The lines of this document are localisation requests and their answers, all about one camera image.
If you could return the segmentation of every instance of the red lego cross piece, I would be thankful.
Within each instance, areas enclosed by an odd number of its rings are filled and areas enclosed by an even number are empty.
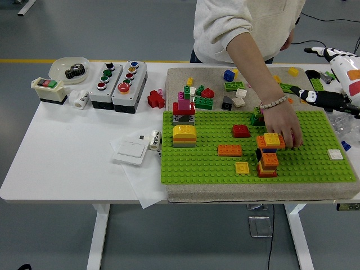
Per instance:
[[[150,95],[147,97],[147,103],[152,108],[159,107],[161,109],[165,106],[165,100],[155,90],[150,92]]]

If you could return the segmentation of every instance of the hand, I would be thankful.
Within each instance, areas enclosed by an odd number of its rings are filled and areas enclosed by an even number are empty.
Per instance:
[[[264,120],[268,133],[282,134],[286,147],[299,147],[302,144],[303,134],[299,119],[287,100],[270,109],[265,109]]]
[[[280,51],[286,50],[287,48],[290,47],[291,42],[293,42],[294,39],[294,30],[292,30],[289,34],[289,37],[287,38],[287,40],[285,41],[285,43],[283,44],[283,46],[280,48]]]

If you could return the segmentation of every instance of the yellow floor line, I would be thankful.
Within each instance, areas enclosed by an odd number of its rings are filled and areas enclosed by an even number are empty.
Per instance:
[[[56,59],[0,59],[0,63],[52,64]],[[127,60],[89,60],[90,62],[127,62]],[[144,61],[148,63],[189,63],[189,61]]]

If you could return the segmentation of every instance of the gray floor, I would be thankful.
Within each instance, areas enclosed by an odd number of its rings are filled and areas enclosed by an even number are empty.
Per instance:
[[[22,17],[22,5],[0,0],[0,59],[188,61],[195,3],[37,0]],[[358,0],[308,0],[303,11],[358,20],[359,8]],[[359,23],[302,16],[294,42],[353,52],[359,35]],[[303,52],[313,46],[321,44],[293,45],[275,62],[324,64]],[[0,63],[0,184],[39,104],[30,82],[47,77],[50,66]],[[299,269],[284,207],[275,209],[270,269]],[[266,269],[269,239],[250,237],[248,216],[244,205],[112,206],[102,269]],[[316,270],[358,269],[359,213],[308,205],[300,216]],[[0,269],[86,269],[95,217],[90,205],[0,200]]]

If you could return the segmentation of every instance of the green button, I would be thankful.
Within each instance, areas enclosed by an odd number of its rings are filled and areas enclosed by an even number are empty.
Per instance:
[[[47,87],[54,88],[57,82],[55,80],[52,80],[49,82],[49,85]]]

